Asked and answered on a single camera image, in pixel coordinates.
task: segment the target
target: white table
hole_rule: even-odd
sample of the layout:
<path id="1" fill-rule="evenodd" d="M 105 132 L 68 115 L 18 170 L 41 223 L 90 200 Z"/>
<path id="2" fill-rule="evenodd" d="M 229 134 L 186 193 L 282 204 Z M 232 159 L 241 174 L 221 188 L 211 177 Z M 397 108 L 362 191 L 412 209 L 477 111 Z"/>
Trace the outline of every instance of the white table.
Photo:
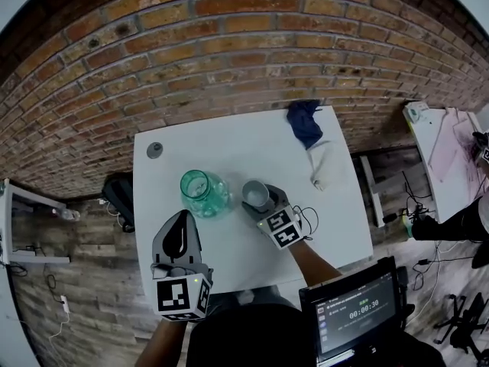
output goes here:
<path id="1" fill-rule="evenodd" d="M 218 174 L 234 195 L 234 209 L 225 217 L 196 218 L 202 261 L 214 268 L 212 293 L 302 278 L 288 250 L 279 251 L 241 208 L 241 187 L 251 178 L 285 190 L 292 205 L 316 209 L 320 223 L 311 246 L 335 267 L 372 255 L 360 187 L 338 120 L 331 107 L 317 112 L 315 119 L 323 139 L 341 148 L 335 161 L 345 164 L 343 181 L 325 192 L 310 182 L 306 150 L 293 135 L 284 110 L 191 122 L 136 135 L 134 215 L 146 295 L 151 295 L 153 238 L 183 208 L 180 178 L 192 169 Z M 156 159 L 147 156 L 153 142 L 164 147 Z"/>
<path id="2" fill-rule="evenodd" d="M 462 158 L 455 157 L 443 182 L 440 182 L 428 164 L 444 115 L 444 109 L 430 109 L 423 112 L 426 120 L 413 124 L 407 119 L 407 123 L 416 140 L 426 175 L 428 176 L 429 187 L 431 188 L 435 203 L 436 219 L 440 223 L 450 219 L 457 212 L 460 212 L 467 205 L 471 204 L 468 198 L 467 171 Z M 481 127 L 474 113 L 469 112 L 468 117 L 474 126 L 474 130 L 480 132 Z"/>
<path id="3" fill-rule="evenodd" d="M 443 182 L 435 176 L 429 166 L 429 159 L 436 143 L 436 138 L 442 125 L 443 116 L 446 111 L 444 109 L 429 109 L 423 112 L 423 117 L 426 119 L 418 121 L 416 124 L 410 122 L 409 118 L 404 113 L 408 126 L 413 133 L 416 145 L 421 156 L 421 162 L 417 165 L 405 170 L 404 173 L 408 180 L 413 180 L 423 174 L 426 174 L 429 181 L 429 187 L 432 192 L 432 199 L 436 211 L 436 220 L 440 223 L 450 219 L 460 210 L 464 209 L 469 202 L 468 185 L 466 180 L 465 162 L 460 157 L 455 157 L 455 160 L 445 176 Z M 474 130 L 481 132 L 481 127 L 475 118 L 474 113 L 469 112 Z M 385 181 L 375 183 L 371 173 L 370 164 L 367 157 L 361 157 L 361 163 L 364 168 L 370 185 L 371 197 L 374 202 L 374 211 L 379 227 L 384 225 L 382 218 L 382 206 L 378 194 L 385 191 L 387 188 L 394 185 L 404 184 L 404 176 L 397 174 Z"/>

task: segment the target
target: green glass jar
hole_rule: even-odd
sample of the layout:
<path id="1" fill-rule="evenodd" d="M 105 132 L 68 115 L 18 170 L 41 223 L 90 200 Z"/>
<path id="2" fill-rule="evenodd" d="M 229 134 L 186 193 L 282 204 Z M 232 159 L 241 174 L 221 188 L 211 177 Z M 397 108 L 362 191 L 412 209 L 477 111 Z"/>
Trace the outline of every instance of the green glass jar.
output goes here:
<path id="1" fill-rule="evenodd" d="M 180 191 L 183 206 L 200 218 L 216 216 L 228 206 L 226 182 L 208 171 L 187 171 L 180 180 Z"/>

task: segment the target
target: blue cloth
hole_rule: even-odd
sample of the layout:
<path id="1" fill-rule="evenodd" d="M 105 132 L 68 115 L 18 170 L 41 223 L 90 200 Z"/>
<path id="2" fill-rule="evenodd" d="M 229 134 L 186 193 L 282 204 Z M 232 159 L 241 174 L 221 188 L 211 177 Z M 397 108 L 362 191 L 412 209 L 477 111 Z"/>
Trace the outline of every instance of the blue cloth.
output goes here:
<path id="1" fill-rule="evenodd" d="M 295 101 L 289 106 L 287 121 L 292 126 L 294 135 L 304 144 L 306 150 L 311 148 L 322 137 L 322 130 L 314 121 L 314 112 L 321 105 L 320 101 Z"/>

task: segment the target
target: floor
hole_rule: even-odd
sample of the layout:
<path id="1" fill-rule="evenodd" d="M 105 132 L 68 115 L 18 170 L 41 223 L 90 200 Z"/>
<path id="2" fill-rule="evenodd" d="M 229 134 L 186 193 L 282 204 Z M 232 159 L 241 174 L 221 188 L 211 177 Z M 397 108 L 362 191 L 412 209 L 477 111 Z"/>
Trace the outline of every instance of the floor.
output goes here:
<path id="1" fill-rule="evenodd" d="M 416 149 L 406 149 L 371 156 L 370 161 L 374 176 L 380 180 L 415 164 L 419 161 L 419 155 Z M 479 291 L 489 297 L 489 283 L 484 281 L 489 268 L 472 270 L 471 260 L 443 262 L 440 267 L 434 264 L 425 275 L 424 287 L 420 291 L 412 291 L 415 277 L 411 268 L 421 258 L 434 256 L 434 242 L 407 240 L 399 220 L 382 229 L 375 227 L 358 159 L 354 159 L 354 163 L 371 224 L 375 258 L 394 255 L 398 265 L 408 267 L 408 301 L 416 305 L 416 311 L 410 318 L 415 317 L 430 299 L 439 271 L 431 301 L 407 327 L 409 333 L 432 344 L 439 334 L 430 328 L 451 315 L 452 305 L 446 295 L 464 294 L 468 297 L 468 303 Z M 410 183 L 416 195 L 429 194 L 426 179 L 420 178 Z M 398 213 L 406 206 L 406 198 L 403 186 L 383 194 L 381 201 L 384 214 Z M 425 203 L 430 205 L 429 198 Z M 134 365 L 159 322 L 142 290 L 134 236 L 124 234 L 117 218 L 107 214 L 105 206 L 96 200 L 75 203 L 71 207 L 81 212 L 79 222 L 64 222 L 42 211 L 14 217 L 13 235 L 17 248 L 34 243 L 41 246 L 46 254 L 70 254 L 73 259 L 67 266 L 28 265 L 26 276 L 14 277 L 15 293 L 23 320 L 28 325 L 35 348 L 45 366 L 65 365 L 63 363 L 70 366 Z M 440 249 L 447 251 L 452 246 L 453 242 L 443 242 Z M 476 245 L 466 242 L 456 245 L 441 256 L 445 259 L 470 256 L 476 248 Z M 349 265 L 343 270 L 362 264 Z M 45 281 L 49 274 L 56 279 L 53 295 Z M 298 297 L 288 294 L 287 286 L 280 289 L 284 297 L 298 304 Z M 54 300 L 60 294 L 67 296 L 71 314 L 70 322 L 63 326 L 63 332 L 53 339 L 55 352 L 47 337 L 57 333 L 60 323 L 66 320 L 63 308 Z M 489 348 L 489 332 L 483 333 L 476 340 L 480 349 Z M 179 365 L 185 365 L 187 346 L 188 343 L 184 343 Z M 453 349 L 448 340 L 436 347 L 450 367 L 475 365 L 473 356 Z"/>

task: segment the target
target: gray cup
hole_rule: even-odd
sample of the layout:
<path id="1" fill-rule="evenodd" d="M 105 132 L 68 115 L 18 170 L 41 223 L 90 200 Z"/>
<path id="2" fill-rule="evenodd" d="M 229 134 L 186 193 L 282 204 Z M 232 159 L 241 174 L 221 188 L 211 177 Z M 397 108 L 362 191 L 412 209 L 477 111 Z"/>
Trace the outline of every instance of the gray cup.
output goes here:
<path id="1" fill-rule="evenodd" d="M 243 201 L 253 206 L 258 212 L 265 212 L 274 208 L 274 202 L 270 198 L 270 192 L 264 183 L 259 180 L 249 180 L 241 189 Z"/>

